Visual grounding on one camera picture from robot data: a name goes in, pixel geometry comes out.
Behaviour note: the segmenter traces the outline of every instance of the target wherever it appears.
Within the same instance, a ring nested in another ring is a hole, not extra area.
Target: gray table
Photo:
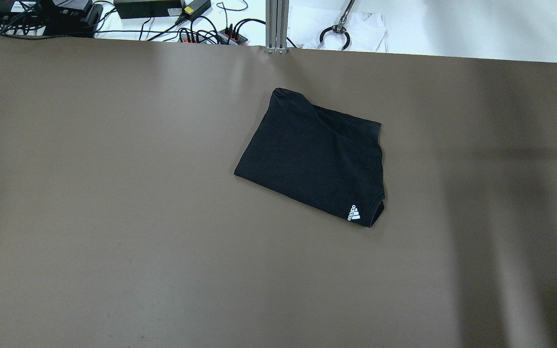
[[[372,229],[232,172],[382,123]],[[0,348],[557,347],[557,64],[0,38]]]

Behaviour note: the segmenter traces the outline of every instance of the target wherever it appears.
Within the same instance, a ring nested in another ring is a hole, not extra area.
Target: white fabric
[[[337,24],[344,10],[290,6],[287,37],[298,47],[318,48],[319,34]],[[352,41],[345,51],[386,52],[386,27],[381,13],[358,13],[352,10],[345,27]],[[340,50],[345,40],[345,35],[329,31],[321,49]]]

